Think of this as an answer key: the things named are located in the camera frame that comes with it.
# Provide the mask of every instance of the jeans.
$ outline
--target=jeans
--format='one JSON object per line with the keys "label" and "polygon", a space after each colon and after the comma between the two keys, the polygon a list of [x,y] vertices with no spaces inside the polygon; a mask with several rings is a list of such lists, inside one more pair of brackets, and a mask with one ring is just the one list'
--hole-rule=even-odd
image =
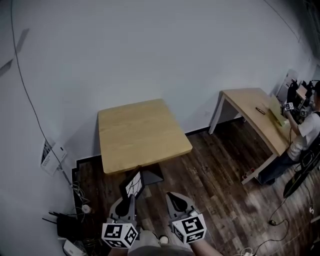
{"label": "jeans", "polygon": [[293,161],[288,156],[287,151],[285,151],[259,173],[258,180],[261,184],[272,184],[276,178],[280,177],[289,167],[297,163],[298,162]]}

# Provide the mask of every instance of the wooden table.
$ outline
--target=wooden table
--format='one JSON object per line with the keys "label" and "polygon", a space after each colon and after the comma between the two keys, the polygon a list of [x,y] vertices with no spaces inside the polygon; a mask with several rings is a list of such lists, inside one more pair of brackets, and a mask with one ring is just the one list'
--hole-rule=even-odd
{"label": "wooden table", "polygon": [[192,149],[162,99],[101,110],[98,124],[106,174],[158,163]]}
{"label": "wooden table", "polygon": [[[221,93],[222,96],[210,124],[209,133],[214,132],[223,104],[228,101],[248,121],[272,152],[272,156],[241,182],[244,185],[287,149],[290,126],[282,127],[278,123],[269,110],[270,97],[260,88],[223,90]],[[257,111],[256,107],[263,110],[265,115]]]}

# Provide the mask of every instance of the white table leg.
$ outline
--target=white table leg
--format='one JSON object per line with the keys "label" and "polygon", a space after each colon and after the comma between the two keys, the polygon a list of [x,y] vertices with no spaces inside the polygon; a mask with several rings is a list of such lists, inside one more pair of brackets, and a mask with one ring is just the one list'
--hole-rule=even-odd
{"label": "white table leg", "polygon": [[255,169],[253,173],[251,173],[248,177],[241,181],[242,185],[246,184],[248,181],[257,176],[264,168],[266,168],[273,160],[275,160],[277,156],[277,154],[273,154],[272,156],[270,156],[263,164],[259,166],[259,168]]}
{"label": "white table leg", "polygon": [[220,118],[220,115],[221,115],[222,107],[224,105],[224,101],[225,101],[225,96],[222,95],[220,102],[219,102],[219,105],[218,105],[218,108],[216,109],[216,112],[214,113],[214,118],[210,124],[209,134],[212,134],[216,128],[216,125],[217,125],[219,118]]}

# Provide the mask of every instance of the white t-shirt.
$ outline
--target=white t-shirt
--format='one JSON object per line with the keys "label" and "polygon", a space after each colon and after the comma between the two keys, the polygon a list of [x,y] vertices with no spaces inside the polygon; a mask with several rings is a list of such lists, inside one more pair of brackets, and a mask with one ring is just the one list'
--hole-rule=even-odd
{"label": "white t-shirt", "polygon": [[307,116],[304,122],[298,125],[301,135],[297,136],[290,148],[287,150],[288,156],[293,161],[298,161],[301,151],[307,150],[320,133],[320,116],[312,113]]}

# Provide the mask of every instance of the person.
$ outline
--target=person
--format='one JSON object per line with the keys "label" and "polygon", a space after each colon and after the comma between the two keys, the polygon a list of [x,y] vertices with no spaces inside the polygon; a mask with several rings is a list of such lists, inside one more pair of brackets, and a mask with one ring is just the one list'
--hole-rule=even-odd
{"label": "person", "polygon": [[168,243],[167,236],[160,239],[149,230],[142,230],[140,240],[135,240],[130,249],[112,248],[108,256],[223,256],[204,239],[190,243],[186,247]]}
{"label": "person", "polygon": [[[314,111],[320,112],[320,82],[317,82],[314,87],[313,99]],[[256,179],[261,184],[273,184],[276,178],[280,177],[288,168],[298,164],[301,152],[307,150],[320,133],[320,116],[316,113],[311,113],[299,125],[289,111],[286,111],[285,115],[289,120],[292,131],[296,134],[296,138],[281,156],[278,156],[259,173]]]}

